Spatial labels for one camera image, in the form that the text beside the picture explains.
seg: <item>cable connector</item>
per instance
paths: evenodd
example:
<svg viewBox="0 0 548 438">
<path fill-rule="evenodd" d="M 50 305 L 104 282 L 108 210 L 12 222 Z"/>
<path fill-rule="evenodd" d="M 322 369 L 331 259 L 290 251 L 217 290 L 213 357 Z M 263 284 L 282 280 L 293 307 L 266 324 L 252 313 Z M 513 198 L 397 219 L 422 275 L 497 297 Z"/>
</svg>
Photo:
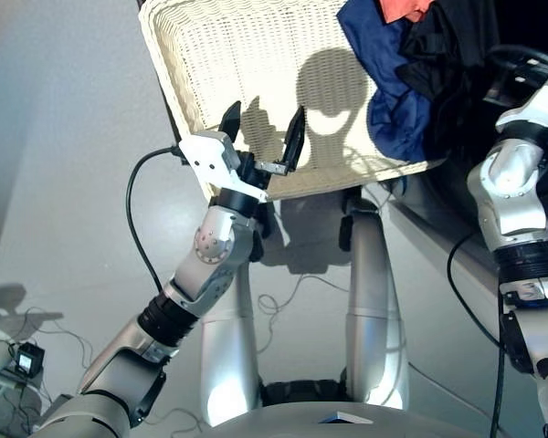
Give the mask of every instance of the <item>cable connector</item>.
<svg viewBox="0 0 548 438">
<path fill-rule="evenodd" d="M 178 144 L 174 144 L 173 146 L 171 146 L 171 154 L 174 155 L 175 157 L 178 157 L 181 159 L 181 164 L 183 166 L 189 166 L 189 161 L 185 158 L 184 154 L 183 154 L 183 151 L 181 151 L 181 148 L 179 148 L 179 145 Z"/>
</svg>

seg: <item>black cloth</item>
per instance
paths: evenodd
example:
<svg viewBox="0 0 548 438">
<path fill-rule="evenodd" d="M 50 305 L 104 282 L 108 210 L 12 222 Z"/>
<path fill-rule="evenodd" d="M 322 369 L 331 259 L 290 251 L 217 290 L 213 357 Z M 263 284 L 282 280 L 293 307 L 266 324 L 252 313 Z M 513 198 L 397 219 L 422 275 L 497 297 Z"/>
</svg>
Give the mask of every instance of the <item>black cloth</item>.
<svg viewBox="0 0 548 438">
<path fill-rule="evenodd" d="M 427 155 L 459 147 L 466 133 L 474 137 L 472 115 L 490 85 L 485 57 L 499 42 L 493 0 L 436 0 L 425 19 L 410 27 L 400 49 L 410 62 L 396 74 L 433 104 Z"/>
</svg>

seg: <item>black cable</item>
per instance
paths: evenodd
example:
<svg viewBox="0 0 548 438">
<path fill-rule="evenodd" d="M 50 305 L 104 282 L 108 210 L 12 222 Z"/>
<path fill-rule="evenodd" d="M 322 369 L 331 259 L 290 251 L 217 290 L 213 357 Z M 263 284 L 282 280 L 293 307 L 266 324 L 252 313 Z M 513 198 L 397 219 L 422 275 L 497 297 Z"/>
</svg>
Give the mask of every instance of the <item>black cable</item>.
<svg viewBox="0 0 548 438">
<path fill-rule="evenodd" d="M 453 289 L 453 292 L 457 296 L 458 302 L 461 304 L 461 306 L 465 309 L 469 317 L 473 320 L 475 325 L 479 328 L 481 333 L 485 335 L 485 337 L 493 344 L 496 348 L 502 349 L 501 344 L 489 333 L 489 331 L 481 324 L 481 321 L 475 316 L 465 299 L 460 295 L 458 292 L 457 286 L 455 286 L 455 282 L 453 280 L 451 267 L 453 264 L 453 259 L 455 257 L 455 254 L 457 253 L 458 249 L 467 242 L 475 233 L 471 233 L 470 235 L 466 235 L 462 239 L 460 239 L 454 246 L 453 249 L 450 250 L 450 254 L 448 255 L 447 260 L 447 279 L 448 283 L 450 284 L 450 288 Z"/>
<path fill-rule="evenodd" d="M 173 151 L 173 148 L 162 148 L 158 151 L 152 151 L 150 153 L 147 153 L 144 155 L 134 168 L 132 169 L 132 173 L 130 174 L 130 179 L 128 180 L 128 187 L 126 187 L 126 219 L 128 220 L 128 227 L 130 228 L 130 234 L 132 235 L 132 239 L 134 240 L 134 243 L 136 244 L 136 248 L 138 248 L 138 253 L 140 253 L 140 257 L 142 258 L 144 264 L 148 268 L 148 272 L 150 272 L 150 275 L 153 277 L 154 284 L 156 285 L 156 288 L 159 292 L 163 290 L 163 285 L 161 284 L 161 281 L 158 279 L 158 276 L 156 275 L 156 271 L 154 270 L 153 265 L 150 263 L 150 260 L 148 259 L 148 256 L 146 255 L 146 252 L 144 251 L 144 248 L 142 247 L 142 244 L 140 243 L 140 239 L 138 238 L 138 234 L 136 233 L 136 228 L 134 227 L 134 221 L 132 220 L 132 187 L 134 186 L 134 180 L 136 179 L 136 175 L 138 174 L 138 171 L 140 168 L 151 158 L 157 157 L 158 155 L 163 155 L 165 153 L 170 153 Z"/>
<path fill-rule="evenodd" d="M 503 299 L 501 292 L 497 295 L 497 312 L 501 333 L 501 316 L 503 315 Z M 500 348 L 498 350 L 497 383 L 495 385 L 495 402 L 493 403 L 493 415 L 491 416 L 490 438 L 497 436 L 500 428 L 501 399 L 503 398 L 503 380 L 505 377 L 505 351 L 503 339 L 500 336 Z"/>
<path fill-rule="evenodd" d="M 487 329 L 481 324 L 481 322 L 477 319 L 473 311 L 470 309 L 469 305 L 463 299 L 463 297 L 458 292 L 457 287 L 455 286 L 455 282 L 453 281 L 452 273 L 451 273 L 451 267 L 452 262 L 455 257 L 455 254 L 457 253 L 458 249 L 467 242 L 475 233 L 471 233 L 469 235 L 466 235 L 462 239 L 460 239 L 450 250 L 450 254 L 448 255 L 447 260 L 447 279 L 448 283 L 450 284 L 450 287 L 453 289 L 453 292 L 457 296 L 458 301 L 460 304 L 465 308 L 465 311 L 467 311 L 467 314 L 470 316 L 470 318 L 473 320 L 475 325 L 479 328 L 481 333 L 485 335 L 485 337 L 498 349 L 498 365 L 497 365 L 497 383 L 495 385 L 495 402 L 493 403 L 493 414 L 491 415 L 491 426 L 490 426 L 490 438 L 495 438 L 497 436 L 497 431 L 500 428 L 499 422 L 500 422 L 500 414 L 501 414 L 501 400 L 503 397 L 503 381 L 505 377 L 505 346 L 503 345 L 503 340 L 501 339 L 497 341 L 488 331 Z M 503 315 L 503 299 L 501 297 L 501 292 L 498 290 L 497 294 L 497 314 L 498 314 L 498 324 L 500 328 L 500 334 L 501 334 L 501 315 Z"/>
</svg>

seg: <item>clothing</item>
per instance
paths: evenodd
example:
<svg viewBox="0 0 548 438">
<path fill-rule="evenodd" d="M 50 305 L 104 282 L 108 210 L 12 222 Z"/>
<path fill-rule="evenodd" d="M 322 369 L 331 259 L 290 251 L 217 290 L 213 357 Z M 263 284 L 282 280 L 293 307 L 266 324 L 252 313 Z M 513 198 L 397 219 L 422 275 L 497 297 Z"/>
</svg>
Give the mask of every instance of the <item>clothing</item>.
<svg viewBox="0 0 548 438">
<path fill-rule="evenodd" d="M 420 21 L 427 13 L 428 6 L 434 0 L 380 0 L 386 23 L 392 23 L 400 18 L 412 22 Z"/>
<path fill-rule="evenodd" d="M 499 44 L 493 0 L 436 0 L 411 26 L 400 53 L 410 62 L 397 76 L 433 102 L 426 148 L 444 153 L 474 131 L 475 113 L 490 85 L 485 57 Z"/>
<path fill-rule="evenodd" d="M 371 0 L 349 0 L 337 18 L 353 52 L 377 85 L 367 110 L 367 128 L 375 146 L 390 158 L 424 161 L 423 131 L 429 122 L 430 103 L 395 74 L 407 62 L 397 52 L 408 23 L 401 19 L 384 24 Z"/>
</svg>

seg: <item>black rubber joint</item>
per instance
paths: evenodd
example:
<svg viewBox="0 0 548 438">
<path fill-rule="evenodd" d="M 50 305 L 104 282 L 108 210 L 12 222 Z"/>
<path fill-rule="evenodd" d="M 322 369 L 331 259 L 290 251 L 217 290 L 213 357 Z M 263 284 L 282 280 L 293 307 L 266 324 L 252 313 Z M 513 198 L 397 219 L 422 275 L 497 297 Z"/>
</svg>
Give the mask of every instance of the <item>black rubber joint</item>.
<svg viewBox="0 0 548 438">
<path fill-rule="evenodd" d="M 157 295 L 138 317 L 142 329 L 158 342 L 176 347 L 199 318 L 187 312 L 164 293 Z"/>
<path fill-rule="evenodd" d="M 221 189 L 216 205 L 238 212 L 246 217 L 252 217 L 258 208 L 258 199 L 235 190 Z"/>
<path fill-rule="evenodd" d="M 548 277 L 548 242 L 500 248 L 493 253 L 500 266 L 500 282 Z"/>
</svg>

